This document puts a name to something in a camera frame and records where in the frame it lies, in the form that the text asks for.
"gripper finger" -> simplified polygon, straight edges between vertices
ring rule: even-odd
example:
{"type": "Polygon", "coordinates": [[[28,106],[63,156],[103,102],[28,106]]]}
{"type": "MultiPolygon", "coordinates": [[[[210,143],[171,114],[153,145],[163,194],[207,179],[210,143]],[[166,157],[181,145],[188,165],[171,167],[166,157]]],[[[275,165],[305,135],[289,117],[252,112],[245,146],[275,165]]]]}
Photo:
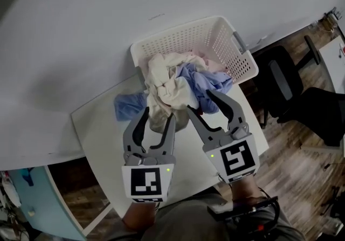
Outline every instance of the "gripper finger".
{"type": "Polygon", "coordinates": [[[145,124],[149,118],[149,107],[142,110],[127,126],[123,133],[123,148],[125,152],[145,153],[142,146],[145,124]]]}
{"type": "Polygon", "coordinates": [[[235,100],[224,93],[207,90],[207,95],[216,103],[225,117],[228,119],[228,129],[233,130],[246,122],[242,107],[235,100]]]}
{"type": "Polygon", "coordinates": [[[204,144],[224,135],[225,132],[221,127],[211,128],[197,111],[189,105],[187,106],[187,113],[204,144]]]}
{"type": "Polygon", "coordinates": [[[173,113],[167,119],[161,142],[150,146],[155,155],[172,155],[175,142],[176,118],[173,113]]]}

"white cloth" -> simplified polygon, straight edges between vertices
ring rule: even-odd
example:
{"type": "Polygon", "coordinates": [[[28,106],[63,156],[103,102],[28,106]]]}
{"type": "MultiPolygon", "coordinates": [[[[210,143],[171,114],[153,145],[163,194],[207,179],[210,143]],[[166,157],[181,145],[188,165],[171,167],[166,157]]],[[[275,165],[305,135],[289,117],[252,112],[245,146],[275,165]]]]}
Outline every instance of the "white cloth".
{"type": "Polygon", "coordinates": [[[147,106],[150,108],[149,121],[151,130],[163,133],[165,123],[173,113],[176,117],[176,131],[188,124],[187,105],[197,109],[198,100],[184,77],[176,78],[177,66],[193,63],[197,71],[207,70],[205,61],[192,54],[169,53],[156,54],[148,63],[146,86],[149,90],[147,106]]]}

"white table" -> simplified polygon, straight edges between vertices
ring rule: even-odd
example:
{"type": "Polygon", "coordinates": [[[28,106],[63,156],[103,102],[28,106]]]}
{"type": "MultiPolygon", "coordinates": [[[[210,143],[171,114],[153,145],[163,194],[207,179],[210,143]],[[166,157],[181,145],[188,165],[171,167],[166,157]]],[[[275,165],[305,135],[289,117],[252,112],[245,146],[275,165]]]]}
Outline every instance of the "white table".
{"type": "MultiPolygon", "coordinates": [[[[327,71],[334,92],[345,93],[345,55],[339,52],[340,45],[344,46],[345,42],[341,36],[338,36],[327,45],[320,48],[319,52],[321,56],[321,65],[323,65],[327,71]]],[[[321,153],[341,154],[345,157],[344,138],[340,142],[340,147],[301,146],[301,149],[318,151],[321,153]]]]}
{"type": "MultiPolygon", "coordinates": [[[[129,122],[116,121],[113,101],[117,94],[134,93],[141,88],[139,78],[135,75],[72,114],[77,135],[91,169],[120,217],[126,213],[132,202],[125,195],[121,174],[124,163],[122,135],[129,122]]],[[[268,149],[268,144],[242,90],[238,85],[234,85],[228,96],[241,104],[250,131],[254,135],[258,154],[262,154],[268,149]]],[[[227,119],[221,112],[203,115],[203,118],[210,127],[227,127],[227,119]]],[[[147,123],[143,146],[148,148],[149,145],[158,144],[160,138],[161,135],[152,132],[147,123]]],[[[191,122],[175,134],[174,156],[177,163],[166,204],[190,197],[219,182],[217,170],[203,153],[202,146],[203,142],[191,122]]]]}

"white laundry basket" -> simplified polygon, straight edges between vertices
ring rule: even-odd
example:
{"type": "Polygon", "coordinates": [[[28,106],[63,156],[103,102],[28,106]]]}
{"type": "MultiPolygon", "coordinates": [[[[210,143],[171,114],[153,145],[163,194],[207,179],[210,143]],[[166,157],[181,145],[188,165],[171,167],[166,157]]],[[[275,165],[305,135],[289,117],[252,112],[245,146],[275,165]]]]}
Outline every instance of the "white laundry basket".
{"type": "Polygon", "coordinates": [[[239,34],[224,17],[208,17],[159,32],[134,43],[134,65],[145,78],[148,60],[155,54],[182,53],[202,47],[206,57],[227,67],[234,84],[255,77],[258,66],[239,34]]]}

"crumpled fabric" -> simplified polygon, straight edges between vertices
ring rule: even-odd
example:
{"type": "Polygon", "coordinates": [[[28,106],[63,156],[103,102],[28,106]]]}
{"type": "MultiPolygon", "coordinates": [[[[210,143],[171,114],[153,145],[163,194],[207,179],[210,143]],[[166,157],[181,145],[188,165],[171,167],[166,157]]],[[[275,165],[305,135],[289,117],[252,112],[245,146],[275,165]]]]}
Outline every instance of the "crumpled fabric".
{"type": "Polygon", "coordinates": [[[192,52],[156,54],[145,68],[148,90],[118,95],[114,100],[116,119],[131,120],[148,106],[153,131],[163,133],[171,113],[176,117],[176,131],[181,130],[189,121],[187,105],[206,113],[218,111],[206,90],[229,91],[232,80],[224,71],[225,66],[192,52]]]}
{"type": "Polygon", "coordinates": [[[194,64],[182,64],[177,68],[177,78],[187,80],[196,96],[201,110],[213,114],[219,111],[218,106],[209,98],[207,89],[227,93],[232,87],[232,78],[224,72],[198,71],[194,64]]]}
{"type": "Polygon", "coordinates": [[[147,94],[118,94],[114,99],[117,121],[132,120],[141,110],[146,108],[147,94]]]}
{"type": "Polygon", "coordinates": [[[151,130],[163,133],[165,123],[171,113],[176,118],[176,131],[186,127],[189,121],[187,105],[199,107],[190,85],[183,77],[176,78],[178,66],[183,63],[194,64],[196,71],[207,70],[205,61],[192,54],[156,54],[148,63],[146,86],[149,90],[147,106],[151,130]]]}

